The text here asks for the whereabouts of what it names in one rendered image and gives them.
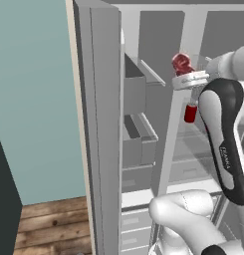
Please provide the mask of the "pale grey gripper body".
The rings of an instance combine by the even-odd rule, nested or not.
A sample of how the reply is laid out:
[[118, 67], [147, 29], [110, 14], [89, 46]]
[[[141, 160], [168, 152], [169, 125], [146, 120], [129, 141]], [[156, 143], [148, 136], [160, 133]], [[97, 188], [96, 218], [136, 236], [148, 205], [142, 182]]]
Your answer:
[[176, 91], [187, 90], [193, 87], [205, 85], [208, 78], [209, 75], [205, 71], [197, 71], [174, 77], [172, 79], [172, 85]]

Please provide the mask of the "red frozen steak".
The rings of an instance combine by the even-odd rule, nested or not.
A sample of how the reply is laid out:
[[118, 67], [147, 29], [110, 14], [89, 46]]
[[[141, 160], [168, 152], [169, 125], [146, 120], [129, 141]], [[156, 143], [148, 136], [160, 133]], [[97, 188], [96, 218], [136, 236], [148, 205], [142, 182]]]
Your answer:
[[178, 53], [172, 58], [172, 66], [176, 76], [194, 72], [194, 69], [191, 66], [190, 58], [183, 53]]

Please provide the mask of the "grey side-by-side fridge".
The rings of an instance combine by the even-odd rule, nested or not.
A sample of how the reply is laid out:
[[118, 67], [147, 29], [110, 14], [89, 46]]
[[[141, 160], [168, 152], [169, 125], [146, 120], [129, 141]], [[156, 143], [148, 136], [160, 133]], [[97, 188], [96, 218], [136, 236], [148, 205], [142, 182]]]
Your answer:
[[[163, 227], [149, 215], [150, 202], [174, 192], [207, 191], [213, 210], [207, 216], [226, 240], [241, 238], [235, 206], [225, 197], [213, 177], [170, 182], [174, 155], [181, 150], [211, 151], [199, 108], [192, 124], [184, 121], [191, 92], [198, 98], [201, 86], [176, 91], [172, 58], [186, 54], [194, 72], [203, 71], [208, 61], [244, 46], [244, 0], [167, 0], [164, 4], [124, 1], [122, 38], [125, 54], [137, 65], [144, 60], [165, 81], [165, 86], [146, 83], [143, 112], [158, 136], [155, 162], [122, 167], [122, 255], [148, 255], [163, 234]], [[244, 125], [238, 126], [244, 152]]]

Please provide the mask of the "translucent fridge drawer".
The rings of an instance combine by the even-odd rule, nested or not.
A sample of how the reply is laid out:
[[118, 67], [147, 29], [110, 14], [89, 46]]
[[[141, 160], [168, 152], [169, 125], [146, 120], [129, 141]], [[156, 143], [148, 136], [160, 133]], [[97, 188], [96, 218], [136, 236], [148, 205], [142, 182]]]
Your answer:
[[177, 152], [172, 160], [169, 181], [185, 181], [213, 177], [215, 165], [211, 151], [192, 152], [189, 149]]

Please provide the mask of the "grey freezer door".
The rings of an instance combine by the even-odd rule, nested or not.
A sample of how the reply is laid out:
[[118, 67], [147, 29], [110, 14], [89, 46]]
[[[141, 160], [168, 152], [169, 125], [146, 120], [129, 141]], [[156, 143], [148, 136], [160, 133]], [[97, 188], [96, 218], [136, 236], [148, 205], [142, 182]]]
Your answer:
[[124, 41], [119, 9], [74, 0], [96, 255], [120, 255]]

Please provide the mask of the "red bottle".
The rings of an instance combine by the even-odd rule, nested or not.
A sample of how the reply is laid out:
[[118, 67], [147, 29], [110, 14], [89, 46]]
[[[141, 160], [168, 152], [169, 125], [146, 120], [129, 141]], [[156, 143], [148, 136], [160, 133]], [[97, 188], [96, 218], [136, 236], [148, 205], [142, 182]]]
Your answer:
[[184, 112], [183, 119], [186, 123], [192, 124], [195, 121], [197, 107], [198, 107], [198, 91], [194, 89], [191, 92], [190, 99], [186, 105]]

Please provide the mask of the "small grey door bin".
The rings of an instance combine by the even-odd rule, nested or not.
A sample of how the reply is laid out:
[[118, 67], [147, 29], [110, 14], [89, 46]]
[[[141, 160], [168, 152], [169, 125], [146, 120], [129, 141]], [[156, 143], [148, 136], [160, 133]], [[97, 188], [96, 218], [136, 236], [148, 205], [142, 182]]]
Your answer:
[[128, 55], [124, 55], [123, 113], [139, 114], [145, 111], [146, 78]]

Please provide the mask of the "large grey door bin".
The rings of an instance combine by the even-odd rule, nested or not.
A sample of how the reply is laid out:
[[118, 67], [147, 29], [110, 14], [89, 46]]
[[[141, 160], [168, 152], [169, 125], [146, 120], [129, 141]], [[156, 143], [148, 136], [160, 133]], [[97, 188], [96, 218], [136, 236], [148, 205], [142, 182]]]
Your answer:
[[123, 118], [122, 166], [124, 168], [155, 162], [158, 136], [144, 113]]

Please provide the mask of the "beige side panel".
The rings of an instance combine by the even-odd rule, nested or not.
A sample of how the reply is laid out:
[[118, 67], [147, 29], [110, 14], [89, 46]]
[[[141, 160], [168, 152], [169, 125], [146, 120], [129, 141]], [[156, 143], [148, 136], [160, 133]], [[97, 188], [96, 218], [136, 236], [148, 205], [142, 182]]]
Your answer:
[[91, 189], [90, 189], [90, 183], [89, 183], [88, 155], [87, 155], [86, 138], [85, 138], [84, 113], [83, 113], [83, 106], [82, 106], [80, 67], [79, 67], [79, 60], [78, 60], [79, 55], [78, 55], [78, 48], [77, 48], [76, 24], [75, 24], [73, 0], [66, 0], [66, 11], [67, 11], [67, 19], [68, 19], [68, 31], [69, 31], [71, 59], [72, 59], [72, 68], [73, 68], [73, 77], [74, 77], [74, 88], [75, 88], [75, 97], [76, 97], [76, 106], [77, 106], [77, 118], [78, 118], [78, 126], [79, 126], [79, 133], [80, 133], [80, 145], [81, 145], [82, 163], [83, 163], [83, 171], [84, 171], [84, 182], [86, 187], [86, 197], [87, 197], [87, 205], [88, 205], [92, 254], [96, 255], [96, 245], [95, 245], [95, 236], [94, 236], [95, 233], [94, 233], [93, 218], [92, 218], [93, 215], [92, 215], [92, 204], [91, 204]]

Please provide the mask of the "dark cabinet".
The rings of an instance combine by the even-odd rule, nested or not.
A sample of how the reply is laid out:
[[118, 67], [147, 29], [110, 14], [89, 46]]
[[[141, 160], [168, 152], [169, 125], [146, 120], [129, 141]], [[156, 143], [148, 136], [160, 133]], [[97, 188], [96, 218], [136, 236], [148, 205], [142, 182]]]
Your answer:
[[22, 202], [0, 141], [0, 255], [13, 255]]

